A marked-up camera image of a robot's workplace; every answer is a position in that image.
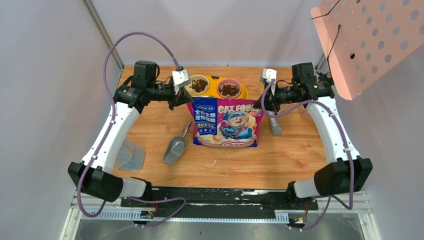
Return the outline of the pet food bag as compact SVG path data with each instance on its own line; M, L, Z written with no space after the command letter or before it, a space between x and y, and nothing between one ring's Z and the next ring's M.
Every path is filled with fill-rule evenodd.
M187 105L194 120L193 144L216 148L255 148L264 113L255 100L198 96Z

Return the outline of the metal scoop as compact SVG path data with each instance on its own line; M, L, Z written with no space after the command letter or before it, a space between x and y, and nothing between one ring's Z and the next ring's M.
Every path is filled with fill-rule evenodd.
M192 125L190 121L182 133L182 135L175 136L169 142L162 161L170 166L173 166L177 160L181 157L187 147L186 135Z

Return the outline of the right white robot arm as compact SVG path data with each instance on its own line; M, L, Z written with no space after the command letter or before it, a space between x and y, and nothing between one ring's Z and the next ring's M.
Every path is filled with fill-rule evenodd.
M342 205L351 210L353 194L363 188L373 164L369 158L361 156L346 133L339 117L331 73L315 71L311 62L295 64L291 70L290 84L280 87L277 71L264 68L259 78L264 91L254 107L271 119L304 107L324 146L326 166L311 178L290 182L286 189L286 204L298 209L313 198L337 199L339 194L348 194L349 202Z

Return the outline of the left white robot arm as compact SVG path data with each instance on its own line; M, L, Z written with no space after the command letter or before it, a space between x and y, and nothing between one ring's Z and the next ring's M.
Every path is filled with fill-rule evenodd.
M68 174L80 193L107 202L133 197L142 207L152 203L150 182L118 177L112 172L128 131L150 102L165 101L170 110L193 102L184 89L191 83L186 69L179 67L173 71L167 83L157 81L158 70L155 62L139 60L134 65L133 75L114 92L99 136L81 162L71 162L68 167Z

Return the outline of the kibble in cream bowl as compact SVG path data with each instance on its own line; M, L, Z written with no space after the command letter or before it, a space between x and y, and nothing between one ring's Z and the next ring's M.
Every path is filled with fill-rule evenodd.
M207 80L198 78L191 81L191 90L197 94L205 92L209 87L209 82Z

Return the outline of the cream bowl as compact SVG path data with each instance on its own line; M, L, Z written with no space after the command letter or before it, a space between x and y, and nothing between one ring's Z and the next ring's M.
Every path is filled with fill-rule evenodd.
M209 90L210 82L204 75L192 75L190 77L190 84L184 88L192 96L199 96Z

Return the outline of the silver microphone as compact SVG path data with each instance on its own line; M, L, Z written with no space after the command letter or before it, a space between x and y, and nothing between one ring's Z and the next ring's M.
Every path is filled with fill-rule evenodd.
M277 119L274 117L269 117L270 129L274 136L279 136L282 134L282 127L278 123Z

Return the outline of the yellow double bowl feeder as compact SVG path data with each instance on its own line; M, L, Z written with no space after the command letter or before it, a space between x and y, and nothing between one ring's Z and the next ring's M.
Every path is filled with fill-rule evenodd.
M220 81L222 81L224 79L229 79L229 78L227 78L227 77L219 77L219 76L212 76L212 75L203 75L203 76L205 76L209 80L209 84L210 85L209 85L208 91L206 93L204 93L204 94L201 94L201 95L196 95L196 96L191 95L191 96L192 97L215 97L215 98L224 99L224 98L222 98L222 97L220 97L218 95L217 85L218 85L218 83ZM249 92L248 92L247 87L244 84L242 84L241 82L239 82L239 83L241 84L242 91L241 91L240 96L238 96L237 98L234 98L234 99L248 99L249 98Z

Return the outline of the pink bowl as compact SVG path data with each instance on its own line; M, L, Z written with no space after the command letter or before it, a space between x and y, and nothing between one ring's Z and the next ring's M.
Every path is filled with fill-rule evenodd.
M242 85L235 79L226 78L217 84L217 93L224 99L234 99L242 93Z

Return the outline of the kibble in pink bowl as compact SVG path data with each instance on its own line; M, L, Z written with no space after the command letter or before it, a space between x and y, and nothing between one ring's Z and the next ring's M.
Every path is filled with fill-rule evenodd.
M234 84L223 84L218 88L218 93L224 98L234 98L239 95L240 88Z

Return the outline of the clear plastic bag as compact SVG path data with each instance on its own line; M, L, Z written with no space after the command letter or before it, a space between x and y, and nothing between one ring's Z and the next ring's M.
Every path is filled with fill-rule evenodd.
M145 157L145 150L126 138L118 151L114 167L125 172L137 173L143 168Z

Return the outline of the pink perforated stand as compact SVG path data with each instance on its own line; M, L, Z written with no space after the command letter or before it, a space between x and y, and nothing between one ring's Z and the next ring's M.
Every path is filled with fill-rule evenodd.
M421 0L309 0L300 21L334 80L341 115L415 108L423 101Z

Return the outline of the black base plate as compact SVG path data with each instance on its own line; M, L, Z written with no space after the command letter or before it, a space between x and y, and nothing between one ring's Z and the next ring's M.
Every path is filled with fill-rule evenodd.
M312 199L287 202L284 190L252 188L206 187L153 187L149 201L184 198L185 206L175 215L177 218L198 219L274 219L278 211L318 210Z

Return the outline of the aluminium rail frame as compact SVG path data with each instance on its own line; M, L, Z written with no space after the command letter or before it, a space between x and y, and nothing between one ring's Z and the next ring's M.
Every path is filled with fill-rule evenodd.
M81 200L91 220L283 224L303 231L311 213L348 213L341 201L349 198L343 193L332 201L317 197L290 202L285 190L252 188L155 186L152 193L154 203L127 198L103 203L87 194Z

